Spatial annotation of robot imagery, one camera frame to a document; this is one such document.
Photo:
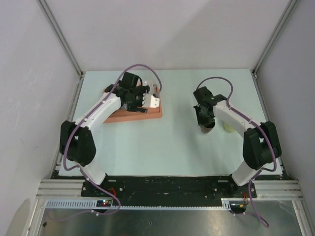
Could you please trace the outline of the brown mug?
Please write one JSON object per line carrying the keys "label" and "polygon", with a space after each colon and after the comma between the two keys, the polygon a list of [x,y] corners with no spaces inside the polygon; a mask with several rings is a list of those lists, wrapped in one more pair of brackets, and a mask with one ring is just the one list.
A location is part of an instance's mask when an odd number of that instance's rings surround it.
{"label": "brown mug", "polygon": [[200,130],[203,134],[207,134],[212,131],[212,129],[215,127],[215,123],[211,123],[206,126],[200,126]]}

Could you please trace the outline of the yellow faceted mug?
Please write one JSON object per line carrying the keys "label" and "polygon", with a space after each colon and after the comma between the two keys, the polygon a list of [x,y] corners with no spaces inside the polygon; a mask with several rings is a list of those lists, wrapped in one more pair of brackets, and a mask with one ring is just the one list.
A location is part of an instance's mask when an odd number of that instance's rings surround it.
{"label": "yellow faceted mug", "polygon": [[229,125],[228,123],[224,122],[223,126],[224,126],[224,129],[226,132],[228,132],[228,133],[235,132],[235,129],[231,125]]}

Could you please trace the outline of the grey blue mug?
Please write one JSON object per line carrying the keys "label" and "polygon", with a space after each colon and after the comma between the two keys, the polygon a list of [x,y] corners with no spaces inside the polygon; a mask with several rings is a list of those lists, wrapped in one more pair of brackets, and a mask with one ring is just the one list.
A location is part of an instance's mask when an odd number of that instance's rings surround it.
{"label": "grey blue mug", "polygon": [[122,110],[122,111],[128,111],[128,104],[123,104],[121,107],[120,107],[120,109]]}

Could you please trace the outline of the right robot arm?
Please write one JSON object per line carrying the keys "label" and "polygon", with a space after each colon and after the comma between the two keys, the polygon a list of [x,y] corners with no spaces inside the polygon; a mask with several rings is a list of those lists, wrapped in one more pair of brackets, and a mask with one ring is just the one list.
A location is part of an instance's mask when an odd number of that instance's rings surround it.
{"label": "right robot arm", "polygon": [[197,122],[203,132],[215,127],[216,119],[230,125],[243,138],[243,162],[230,175],[228,193],[239,197],[245,191],[245,184],[258,176],[263,170],[273,172],[277,168],[276,159],[282,150],[276,126],[271,121],[256,122],[230,103],[229,98],[221,94],[213,95],[206,87],[193,92],[197,105]]}

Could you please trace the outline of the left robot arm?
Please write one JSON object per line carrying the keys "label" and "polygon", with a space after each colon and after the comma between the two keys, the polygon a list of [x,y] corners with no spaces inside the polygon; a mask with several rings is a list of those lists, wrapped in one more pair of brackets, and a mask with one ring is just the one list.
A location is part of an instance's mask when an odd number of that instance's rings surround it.
{"label": "left robot arm", "polygon": [[125,72],[106,87],[100,99],[76,121],[64,121],[61,125],[60,153],[64,161],[71,161],[83,176],[89,179],[92,190],[98,196],[109,191],[106,173],[97,153],[96,132],[114,113],[119,111],[146,114],[149,108],[159,106],[157,90],[143,84],[133,73]]}

